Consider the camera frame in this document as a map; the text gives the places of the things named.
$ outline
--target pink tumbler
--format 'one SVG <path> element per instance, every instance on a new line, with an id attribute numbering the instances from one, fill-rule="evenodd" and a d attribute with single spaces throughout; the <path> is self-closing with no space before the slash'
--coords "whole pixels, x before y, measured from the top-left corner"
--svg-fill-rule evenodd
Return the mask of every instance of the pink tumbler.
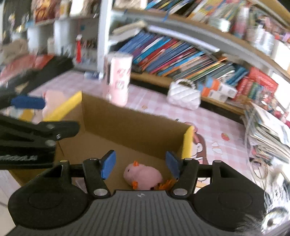
<path id="1" fill-rule="evenodd" d="M 105 57 L 103 98 L 117 106 L 128 101 L 133 56 L 128 53 L 110 52 Z"/>

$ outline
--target white shelf post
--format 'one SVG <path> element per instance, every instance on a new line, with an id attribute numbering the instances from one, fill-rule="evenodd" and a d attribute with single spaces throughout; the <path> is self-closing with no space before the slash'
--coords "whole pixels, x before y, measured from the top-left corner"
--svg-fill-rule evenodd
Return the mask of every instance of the white shelf post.
<path id="1" fill-rule="evenodd" d="M 101 73 L 104 73 L 104 59 L 109 49 L 112 5 L 113 0 L 102 0 L 101 2 L 97 46 L 97 70 Z"/>

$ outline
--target orange plush fin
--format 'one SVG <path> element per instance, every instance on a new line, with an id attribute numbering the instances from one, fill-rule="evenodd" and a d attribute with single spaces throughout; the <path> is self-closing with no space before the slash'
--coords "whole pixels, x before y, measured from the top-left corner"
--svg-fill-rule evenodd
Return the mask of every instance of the orange plush fin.
<path id="1" fill-rule="evenodd" d="M 138 182 L 137 181 L 133 181 L 132 182 L 132 187 L 134 190 L 136 190 L 138 188 Z"/>
<path id="2" fill-rule="evenodd" d="M 156 187 L 156 190 L 170 190 L 173 185 L 176 183 L 174 180 L 167 180 L 165 184 L 160 184 L 158 187 Z"/>
<path id="3" fill-rule="evenodd" d="M 139 166 L 139 162 L 134 161 L 133 166 Z"/>

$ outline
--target white quilted handbag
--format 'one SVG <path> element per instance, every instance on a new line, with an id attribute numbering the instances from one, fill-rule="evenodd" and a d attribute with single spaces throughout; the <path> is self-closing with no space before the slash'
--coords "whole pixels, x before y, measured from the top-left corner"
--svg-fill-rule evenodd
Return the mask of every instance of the white quilted handbag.
<path id="1" fill-rule="evenodd" d="M 200 91 L 195 89 L 195 85 L 191 87 L 180 84 L 180 82 L 188 83 L 186 79 L 179 79 L 170 84 L 167 94 L 167 101 L 170 104 L 195 110 L 200 105 Z"/>

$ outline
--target blue clamp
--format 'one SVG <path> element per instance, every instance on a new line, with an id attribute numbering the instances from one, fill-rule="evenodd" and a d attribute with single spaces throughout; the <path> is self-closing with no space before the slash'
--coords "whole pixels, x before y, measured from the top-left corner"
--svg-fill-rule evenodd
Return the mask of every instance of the blue clamp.
<path id="1" fill-rule="evenodd" d="M 165 163 L 174 178 L 179 179 L 182 160 L 179 160 L 172 152 L 166 152 Z"/>
<path id="2" fill-rule="evenodd" d="M 17 96 L 11 99 L 11 106 L 22 109 L 38 109 L 45 107 L 45 101 L 40 97 Z"/>
<path id="3" fill-rule="evenodd" d="M 106 180 L 111 174 L 115 164 L 116 164 L 116 152 L 110 150 L 105 156 L 100 160 L 101 163 L 101 177 Z"/>

